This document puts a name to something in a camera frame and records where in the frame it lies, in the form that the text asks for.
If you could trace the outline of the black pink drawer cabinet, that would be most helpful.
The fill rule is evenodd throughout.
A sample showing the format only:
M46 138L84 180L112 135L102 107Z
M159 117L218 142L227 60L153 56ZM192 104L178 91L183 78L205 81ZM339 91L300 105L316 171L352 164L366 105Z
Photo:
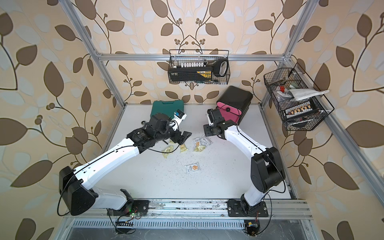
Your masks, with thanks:
M252 98L253 98L253 95L251 92L242 90L234 86L229 86L224 91L222 96L217 100L217 102L222 102L224 104L240 109L242 111L242 117L241 117L241 121L242 121L246 112L249 109Z

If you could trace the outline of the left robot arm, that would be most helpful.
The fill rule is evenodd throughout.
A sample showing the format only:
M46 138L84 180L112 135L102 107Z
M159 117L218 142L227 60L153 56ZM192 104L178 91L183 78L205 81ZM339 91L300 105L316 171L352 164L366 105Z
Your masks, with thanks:
M134 199L127 190L102 190L95 188L96 183L124 162L146 150L151 151L158 142L170 139L183 145L191 136L190 132L179 130L185 118L186 114L181 110L177 110L172 118L157 113L94 160L74 169L63 168L59 173L59 200L66 204L69 214L78 216L90 209L112 210L121 216L132 212Z

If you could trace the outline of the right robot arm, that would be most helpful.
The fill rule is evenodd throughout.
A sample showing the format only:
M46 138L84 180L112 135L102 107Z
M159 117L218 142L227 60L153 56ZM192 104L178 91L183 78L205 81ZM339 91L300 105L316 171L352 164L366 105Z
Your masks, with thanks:
M286 179L279 150L253 140L234 121L226 121L219 109L207 110L207 118L205 136L218 136L231 142L251 161L252 185L239 201L227 201L229 217L267 217L272 211L268 211L264 199L272 188Z

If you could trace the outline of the green plastic tool case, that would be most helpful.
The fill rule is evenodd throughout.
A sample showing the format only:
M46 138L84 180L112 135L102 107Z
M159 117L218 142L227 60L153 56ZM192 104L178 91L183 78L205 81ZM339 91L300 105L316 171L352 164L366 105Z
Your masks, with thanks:
M184 112L184 102L182 100L175 101L155 101L152 105L150 116L161 113L170 118L174 117L174 112L181 110Z

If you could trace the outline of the white cookie packet top right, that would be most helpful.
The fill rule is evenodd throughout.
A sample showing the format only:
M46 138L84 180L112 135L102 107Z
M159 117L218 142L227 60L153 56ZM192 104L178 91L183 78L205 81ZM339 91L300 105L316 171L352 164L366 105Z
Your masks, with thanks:
M200 138L200 143L202 146L210 146L213 142L208 138L208 137L201 137Z

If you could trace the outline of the yellow cookie packet left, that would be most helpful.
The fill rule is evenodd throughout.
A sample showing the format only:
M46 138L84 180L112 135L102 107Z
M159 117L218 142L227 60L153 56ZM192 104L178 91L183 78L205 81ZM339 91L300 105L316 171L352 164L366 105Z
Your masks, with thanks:
M162 151L162 155L166 159L173 151L174 151L174 146L170 145Z

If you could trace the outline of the yellow cookie packet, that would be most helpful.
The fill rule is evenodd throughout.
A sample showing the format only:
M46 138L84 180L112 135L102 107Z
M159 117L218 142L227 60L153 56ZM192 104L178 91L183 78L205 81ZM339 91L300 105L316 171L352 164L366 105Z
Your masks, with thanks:
M202 152L205 149L206 149L206 146L198 145L198 146L195 147L194 152Z
M162 151L162 155L166 159L173 151L174 151L174 146L170 145Z
M183 153L183 152L186 152L188 148L186 147L185 144L183 144L183 145L180 145L180 150L181 150L181 153Z

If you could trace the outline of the white cookie packet orange print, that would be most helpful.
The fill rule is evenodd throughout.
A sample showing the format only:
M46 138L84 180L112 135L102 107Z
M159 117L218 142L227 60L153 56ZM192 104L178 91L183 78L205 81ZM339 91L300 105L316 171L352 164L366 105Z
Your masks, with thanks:
M194 139L195 146L200 146L201 145L201 138L197 137Z

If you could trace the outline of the yellow cookie packet middle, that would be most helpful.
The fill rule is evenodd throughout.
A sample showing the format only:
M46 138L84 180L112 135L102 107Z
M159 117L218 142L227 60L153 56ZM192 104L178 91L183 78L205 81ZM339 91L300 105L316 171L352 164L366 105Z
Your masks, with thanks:
M183 144L183 145L180 145L180 150L181 150L181 153L183 153L183 152L186 152L188 148L186 147L185 144Z

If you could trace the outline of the yellow cookie packet right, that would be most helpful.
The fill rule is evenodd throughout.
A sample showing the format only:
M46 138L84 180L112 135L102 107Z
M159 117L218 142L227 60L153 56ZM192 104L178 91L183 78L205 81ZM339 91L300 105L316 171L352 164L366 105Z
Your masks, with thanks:
M195 147L194 152L202 152L205 149L206 149L206 146L198 145L198 146Z

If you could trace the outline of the white cookie packet centre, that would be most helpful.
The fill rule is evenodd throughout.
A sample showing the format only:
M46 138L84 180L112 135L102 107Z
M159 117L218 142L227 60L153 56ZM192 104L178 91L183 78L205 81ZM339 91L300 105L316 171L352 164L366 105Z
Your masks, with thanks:
M190 173L198 172L200 170L200 166L198 163L194 163L194 164L185 165L185 169L186 169L186 173L190 174Z

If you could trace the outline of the black tool box in basket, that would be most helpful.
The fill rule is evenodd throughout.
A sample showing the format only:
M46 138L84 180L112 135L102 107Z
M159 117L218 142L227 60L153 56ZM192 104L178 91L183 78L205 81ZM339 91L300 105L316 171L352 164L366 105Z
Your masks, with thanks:
M210 82L220 78L219 73L214 72L212 66L190 67L190 68L170 68L168 75L171 82Z

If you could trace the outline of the white paper in basket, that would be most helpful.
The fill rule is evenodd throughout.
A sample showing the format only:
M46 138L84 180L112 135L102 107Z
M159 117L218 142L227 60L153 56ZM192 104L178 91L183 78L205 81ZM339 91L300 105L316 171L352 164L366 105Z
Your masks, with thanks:
M288 91L288 94L292 96L296 101L302 101L315 96L327 94L328 92L329 90L316 91L313 89L291 89Z

